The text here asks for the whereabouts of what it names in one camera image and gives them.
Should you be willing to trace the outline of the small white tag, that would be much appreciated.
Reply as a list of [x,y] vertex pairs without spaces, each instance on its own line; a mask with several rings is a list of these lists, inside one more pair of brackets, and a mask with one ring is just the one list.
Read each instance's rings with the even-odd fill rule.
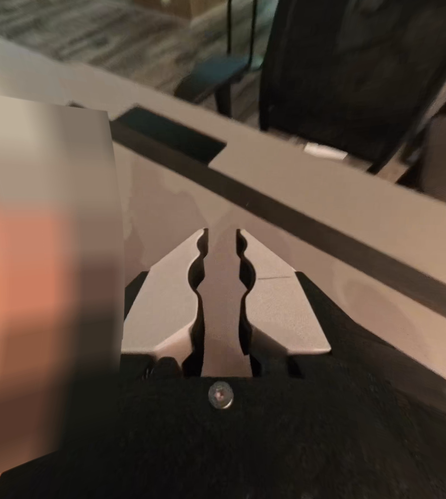
[[306,143],[303,151],[318,158],[334,161],[344,161],[348,156],[348,153],[346,153],[345,151],[313,142]]

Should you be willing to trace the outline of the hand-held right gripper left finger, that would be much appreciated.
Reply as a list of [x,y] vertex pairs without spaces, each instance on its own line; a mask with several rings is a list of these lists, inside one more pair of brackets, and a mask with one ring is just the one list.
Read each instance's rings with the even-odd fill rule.
[[183,365],[203,348],[197,289],[207,249],[208,230],[202,228],[150,268],[124,320],[122,354],[174,358]]

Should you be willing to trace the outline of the black mesh office chair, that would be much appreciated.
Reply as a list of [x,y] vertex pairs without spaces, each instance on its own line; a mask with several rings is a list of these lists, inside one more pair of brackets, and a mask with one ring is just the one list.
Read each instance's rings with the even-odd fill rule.
[[446,1],[279,1],[259,128],[344,151],[376,174],[446,83]]

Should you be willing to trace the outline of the blue seat stool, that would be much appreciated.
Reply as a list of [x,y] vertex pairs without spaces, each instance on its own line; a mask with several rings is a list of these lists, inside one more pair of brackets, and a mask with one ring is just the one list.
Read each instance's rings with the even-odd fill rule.
[[252,1],[251,31],[248,55],[232,53],[232,1],[226,3],[226,54],[213,56],[194,66],[181,80],[174,96],[185,102],[201,104],[214,96],[217,112],[232,118],[232,85],[239,83],[249,73],[261,70],[264,58],[255,53],[258,1]]

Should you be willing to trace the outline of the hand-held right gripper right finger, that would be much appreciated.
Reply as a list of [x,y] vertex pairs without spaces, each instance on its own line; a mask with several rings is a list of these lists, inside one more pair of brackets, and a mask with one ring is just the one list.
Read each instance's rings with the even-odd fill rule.
[[239,343],[252,376],[294,376],[295,358],[332,347],[295,269],[244,229],[236,234],[240,301]]

